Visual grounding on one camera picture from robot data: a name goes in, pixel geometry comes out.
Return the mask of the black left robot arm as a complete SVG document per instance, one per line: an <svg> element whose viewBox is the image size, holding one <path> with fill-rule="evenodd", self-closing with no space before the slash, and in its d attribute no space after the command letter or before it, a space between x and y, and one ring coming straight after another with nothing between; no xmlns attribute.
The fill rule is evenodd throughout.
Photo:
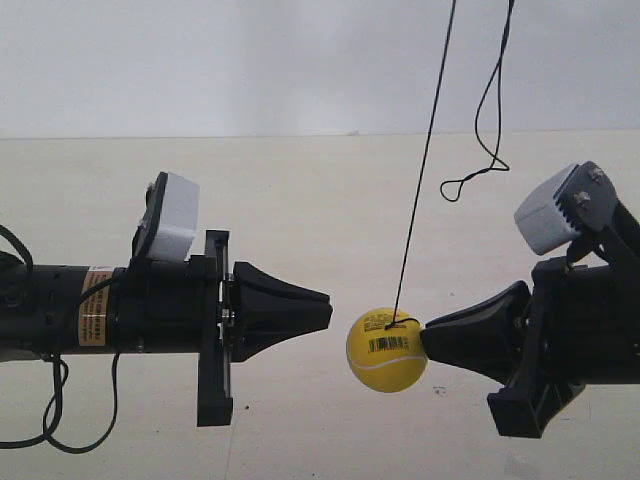
<svg viewBox="0 0 640 480"><path fill-rule="evenodd" d="M1 298L2 360L195 353L196 424L230 424L231 365L327 329L332 306L247 262L230 265L228 240L209 230L200 255L118 268L5 263L1 285L18 291Z"/></svg>

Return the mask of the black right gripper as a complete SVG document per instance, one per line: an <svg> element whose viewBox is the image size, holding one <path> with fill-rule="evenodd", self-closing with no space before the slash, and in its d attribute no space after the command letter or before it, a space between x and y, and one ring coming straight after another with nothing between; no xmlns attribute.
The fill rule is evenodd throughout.
<svg viewBox="0 0 640 480"><path fill-rule="evenodd" d="M504 437L541 438L588 385L639 382L637 269L568 268L553 258L531 276L532 295L518 280L421 332L430 360L504 384L487 397ZM514 321L529 300L524 336Z"/></svg>

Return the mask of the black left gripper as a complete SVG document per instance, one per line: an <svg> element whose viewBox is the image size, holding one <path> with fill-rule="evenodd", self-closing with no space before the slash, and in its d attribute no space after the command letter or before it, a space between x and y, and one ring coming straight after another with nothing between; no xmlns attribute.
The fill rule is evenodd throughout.
<svg viewBox="0 0 640 480"><path fill-rule="evenodd" d="M118 287L119 351L198 355L199 427L228 426L233 415L229 237L227 230L208 230L204 252L186 260L135 256ZM249 262L236 262L233 277L233 363L329 327L333 308L327 294L287 283Z"/></svg>

